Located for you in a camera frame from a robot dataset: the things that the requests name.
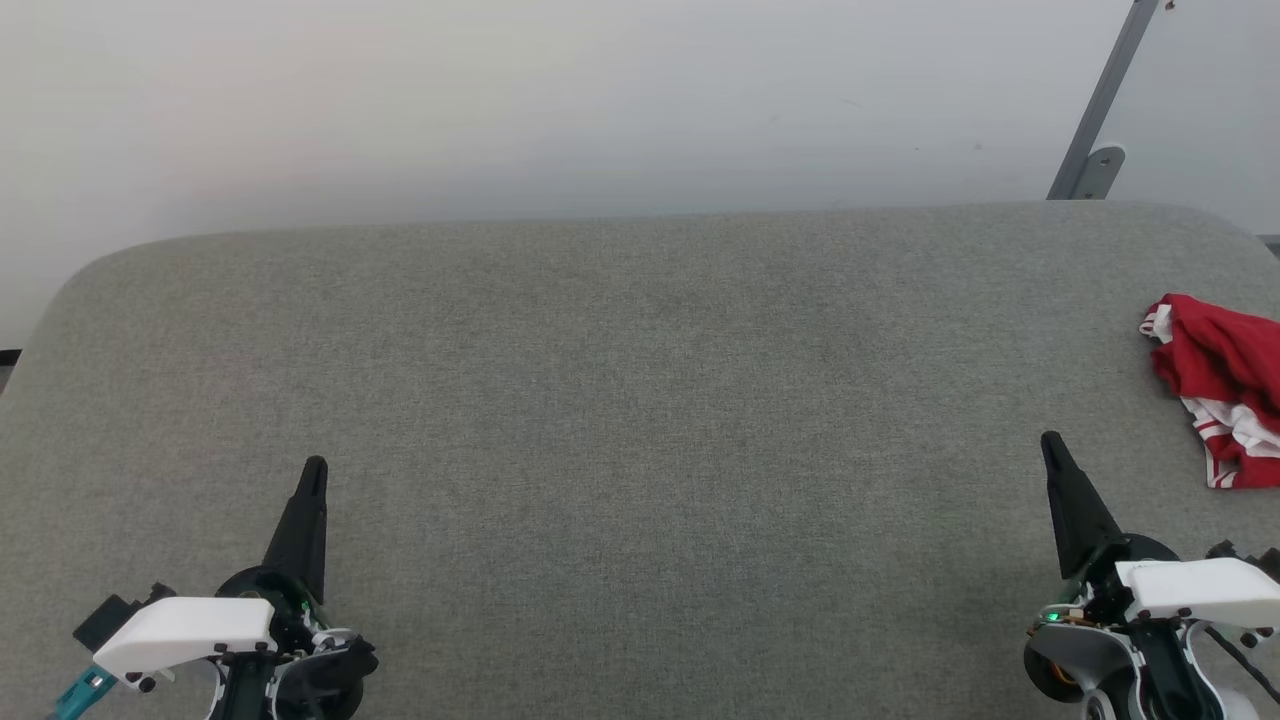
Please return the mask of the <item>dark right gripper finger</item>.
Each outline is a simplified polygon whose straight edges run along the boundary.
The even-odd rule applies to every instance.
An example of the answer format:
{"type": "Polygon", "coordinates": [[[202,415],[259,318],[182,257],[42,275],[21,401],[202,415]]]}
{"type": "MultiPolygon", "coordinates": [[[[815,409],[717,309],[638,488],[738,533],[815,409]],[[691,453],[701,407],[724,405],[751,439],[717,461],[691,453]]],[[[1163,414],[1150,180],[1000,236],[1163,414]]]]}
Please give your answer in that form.
{"type": "Polygon", "coordinates": [[[1119,542],[1123,532],[1060,433],[1042,433],[1039,448],[1044,461],[1059,570],[1061,578],[1070,579],[1101,548],[1119,542]]]}

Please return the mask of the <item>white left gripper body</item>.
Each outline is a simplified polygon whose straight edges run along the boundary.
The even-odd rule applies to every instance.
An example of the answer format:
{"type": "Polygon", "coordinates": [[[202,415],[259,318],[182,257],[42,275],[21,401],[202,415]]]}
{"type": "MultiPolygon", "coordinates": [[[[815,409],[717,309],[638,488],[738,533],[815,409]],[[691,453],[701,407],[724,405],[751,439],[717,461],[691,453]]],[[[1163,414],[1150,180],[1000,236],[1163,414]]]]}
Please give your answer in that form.
{"type": "Polygon", "coordinates": [[[332,625],[294,578],[260,565],[212,597],[157,583],[145,601],[105,600],[93,611],[93,700],[118,685],[148,693],[175,667],[206,662],[207,719],[351,719],[379,669],[375,651],[332,625]]]}

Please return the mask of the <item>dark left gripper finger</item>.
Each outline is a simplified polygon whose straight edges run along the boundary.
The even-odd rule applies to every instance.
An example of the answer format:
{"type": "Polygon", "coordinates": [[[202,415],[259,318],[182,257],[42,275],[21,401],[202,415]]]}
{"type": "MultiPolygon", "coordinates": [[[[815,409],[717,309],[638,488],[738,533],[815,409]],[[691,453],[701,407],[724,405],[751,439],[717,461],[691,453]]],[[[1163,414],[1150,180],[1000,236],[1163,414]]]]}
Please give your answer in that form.
{"type": "Polygon", "coordinates": [[[326,479],[326,460],[307,457],[262,560],[264,566],[300,582],[316,601],[324,600],[326,479]]]}

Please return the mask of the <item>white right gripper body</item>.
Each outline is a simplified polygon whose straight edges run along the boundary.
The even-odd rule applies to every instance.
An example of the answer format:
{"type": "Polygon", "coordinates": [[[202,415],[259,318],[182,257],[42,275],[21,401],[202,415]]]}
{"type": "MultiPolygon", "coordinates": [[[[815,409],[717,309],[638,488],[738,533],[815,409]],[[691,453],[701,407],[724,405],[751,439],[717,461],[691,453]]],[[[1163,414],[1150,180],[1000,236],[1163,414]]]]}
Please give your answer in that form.
{"type": "Polygon", "coordinates": [[[1231,542],[1222,541],[1198,560],[1139,559],[1142,550],[1162,552],[1165,547],[1144,536],[1123,536],[1101,548],[1028,630],[1068,625],[1121,632],[1147,621],[1277,630],[1277,548],[1239,555],[1231,542]]]}

